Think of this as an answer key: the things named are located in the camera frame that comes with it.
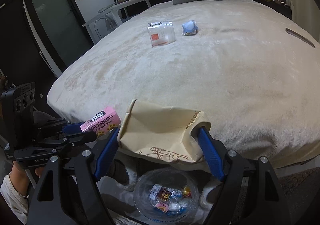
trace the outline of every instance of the transparent plastic container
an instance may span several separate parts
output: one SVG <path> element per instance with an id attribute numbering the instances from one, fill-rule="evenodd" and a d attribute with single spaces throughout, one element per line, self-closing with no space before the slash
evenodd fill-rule
<path id="1" fill-rule="evenodd" d="M 184 198 L 183 196 L 182 200 L 188 199 L 189 205 L 177 212 L 164 212 L 157 209 L 154 200 L 150 198 L 154 185 L 162 185 L 163 188 L 170 189 L 180 189 L 187 186 L 190 189 L 191 197 Z M 195 215 L 198 209 L 199 192 L 195 181 L 186 172 L 163 168 L 149 171 L 139 178 L 134 189 L 133 199 L 139 212 L 149 220 L 159 223 L 175 223 Z"/>
<path id="2" fill-rule="evenodd" d="M 151 45 L 164 45 L 176 40 L 172 22 L 153 22 L 148 24 Z"/>

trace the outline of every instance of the crumpled paper bag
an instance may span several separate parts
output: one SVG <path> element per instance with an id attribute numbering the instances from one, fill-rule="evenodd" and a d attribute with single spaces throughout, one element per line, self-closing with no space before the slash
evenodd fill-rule
<path id="1" fill-rule="evenodd" d="M 119 148 L 125 154 L 162 164 L 204 162 L 200 146 L 190 135 L 199 123 L 210 130 L 211 123 L 201 110 L 162 106 L 134 99 L 118 134 Z"/>

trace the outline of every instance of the curtain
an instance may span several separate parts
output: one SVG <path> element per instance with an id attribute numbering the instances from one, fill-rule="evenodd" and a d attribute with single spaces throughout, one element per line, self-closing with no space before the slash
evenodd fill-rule
<path id="1" fill-rule="evenodd" d="M 320 40 L 320 10 L 314 0 L 287 0 L 291 6 L 292 20 Z"/>

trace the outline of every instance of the pink wrapper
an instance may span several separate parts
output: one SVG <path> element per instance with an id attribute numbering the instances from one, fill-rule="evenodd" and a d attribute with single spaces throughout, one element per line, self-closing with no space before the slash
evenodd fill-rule
<path id="1" fill-rule="evenodd" d="M 95 131 L 97 137 L 100 137 L 120 124 L 121 120 L 116 111 L 112 107 L 106 107 L 101 112 L 95 114 L 90 120 L 83 123 L 80 128 L 82 132 Z"/>

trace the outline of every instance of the white table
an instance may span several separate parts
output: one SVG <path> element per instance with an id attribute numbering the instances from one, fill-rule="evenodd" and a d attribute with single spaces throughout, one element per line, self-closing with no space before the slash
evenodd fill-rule
<path id="1" fill-rule="evenodd" d="M 86 27 L 88 32 L 89 32 L 89 35 L 92 39 L 92 41 L 94 42 L 94 44 L 96 44 L 97 42 L 95 41 L 95 37 L 94 35 L 92 34 L 92 31 L 89 27 L 89 24 L 97 21 L 99 18 L 102 18 L 103 16 L 105 16 L 107 13 L 111 13 L 112 14 L 112 17 L 113 19 L 115 20 L 117 26 L 120 26 L 122 24 L 122 21 L 121 21 L 121 18 L 120 16 L 118 15 L 118 10 L 122 9 L 122 8 L 125 8 L 129 5 L 133 5 L 133 4 L 136 4 L 136 3 L 140 3 L 140 2 L 146 2 L 147 3 L 147 6 L 148 8 L 151 7 L 150 5 L 150 2 L 149 0 L 128 0 L 128 1 L 125 1 L 123 3 L 120 3 L 120 4 L 117 4 L 117 5 L 113 5 L 112 7 L 104 10 L 103 12 L 99 13 L 97 16 L 95 16 L 94 18 L 90 19 L 89 21 L 87 21 L 82 27 Z"/>

